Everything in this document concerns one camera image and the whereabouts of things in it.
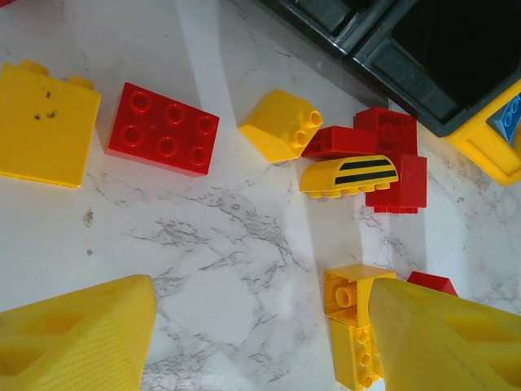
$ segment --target black stripe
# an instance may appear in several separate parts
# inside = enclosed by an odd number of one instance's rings
[[[395,177],[395,176],[396,176],[395,170],[382,171],[381,173],[346,175],[345,177],[335,178],[335,185],[341,185],[343,183],[353,183],[353,182],[359,182],[359,181],[368,181],[370,179],[389,178],[389,177]]]
[[[391,165],[387,159],[366,160],[366,161],[352,161],[342,164],[340,171],[343,169],[364,169],[365,167],[381,167],[382,165]]]

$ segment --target blue lego piece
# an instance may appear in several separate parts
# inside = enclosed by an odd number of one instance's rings
[[[521,121],[521,94],[515,96],[508,104],[488,119],[491,125],[503,138],[514,145],[515,131]]]

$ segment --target marble countertop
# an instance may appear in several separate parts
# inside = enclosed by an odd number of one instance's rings
[[[103,101],[81,189],[0,178],[0,310],[151,275],[143,390],[343,389],[322,312],[331,267],[445,275],[461,297],[521,314],[520,185],[499,187],[420,129],[428,208],[374,215],[363,195],[307,200],[308,161],[268,165],[237,131],[273,88],[325,125],[382,101],[256,4],[18,0],[0,10],[0,60],[25,58],[90,78]],[[221,118],[206,178],[104,155],[125,81]]]

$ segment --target yellow lego brick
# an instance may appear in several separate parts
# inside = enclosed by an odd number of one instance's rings
[[[90,81],[49,77],[31,61],[0,75],[0,174],[79,187],[101,95]]]
[[[393,279],[369,311],[387,391],[521,389],[521,317]]]
[[[370,325],[369,296],[378,278],[396,278],[396,272],[353,265],[324,272],[324,311],[330,318],[354,327]]]
[[[487,120],[519,93],[521,80],[446,137],[456,149],[503,186],[521,179],[521,138],[516,137],[513,148]]]
[[[262,98],[239,130],[269,163],[296,159],[322,125],[311,103],[274,90]]]
[[[146,275],[0,313],[0,389],[138,391],[154,319]]]
[[[382,377],[371,327],[356,328],[330,319],[335,378],[352,391],[369,388]]]
[[[385,190],[398,181],[395,165],[384,155],[346,157],[311,164],[300,179],[300,191],[310,198],[338,198],[342,191]]]

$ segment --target yellow plastic toy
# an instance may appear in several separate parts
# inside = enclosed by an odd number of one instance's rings
[[[0,75],[0,174],[79,187],[101,95],[90,81],[62,81],[32,61]]]
[[[146,275],[0,314],[2,391],[138,391],[155,319]]]
[[[369,312],[387,391],[521,389],[521,317],[394,279]]]
[[[370,325],[368,303],[375,279],[396,278],[393,270],[353,265],[324,272],[324,311],[354,327]]]
[[[322,125],[311,103],[281,90],[267,94],[239,130],[269,163],[296,159]]]
[[[518,130],[512,147],[487,123],[487,119],[520,92],[521,80],[447,137],[455,148],[503,186],[521,179],[521,132]]]
[[[356,156],[311,164],[300,179],[309,198],[339,198],[362,191],[385,190],[398,181],[395,165],[384,155]]]
[[[356,328],[330,319],[335,378],[352,391],[369,388],[382,378],[371,327]]]

